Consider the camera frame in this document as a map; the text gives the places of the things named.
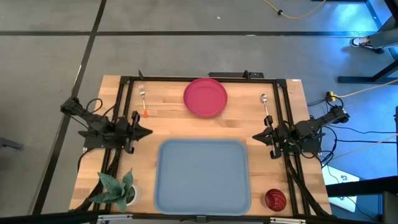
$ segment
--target sneaker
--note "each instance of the sneaker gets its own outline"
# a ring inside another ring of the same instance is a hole
[[[353,38],[349,41],[349,44],[353,47],[366,47],[373,49],[369,37]]]

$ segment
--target potted plant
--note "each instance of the potted plant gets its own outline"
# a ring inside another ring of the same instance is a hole
[[[106,192],[95,195],[89,201],[94,203],[116,203],[121,212],[124,212],[128,205],[132,205],[137,201],[137,187],[132,184],[131,170],[123,176],[121,183],[108,174],[99,172],[98,176]]]

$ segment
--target plastic tray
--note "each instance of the plastic tray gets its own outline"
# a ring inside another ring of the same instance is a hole
[[[244,215],[248,156],[237,140],[169,139],[159,148],[155,206],[168,215]]]

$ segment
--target plant pot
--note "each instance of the plant pot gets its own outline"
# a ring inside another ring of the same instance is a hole
[[[135,204],[138,202],[139,189],[138,189],[137,186],[134,186],[134,184],[131,185],[131,187],[132,187],[133,191],[134,191],[136,194],[134,195],[134,198],[132,198],[132,200],[131,200],[130,202],[127,202],[127,206],[135,205]]]

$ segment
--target fork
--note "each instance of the fork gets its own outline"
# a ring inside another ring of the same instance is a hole
[[[147,112],[147,108],[145,107],[145,89],[144,89],[144,85],[138,85],[138,89],[139,89],[139,94],[142,97],[142,103],[144,105],[144,117],[147,118],[148,117],[148,112]]]

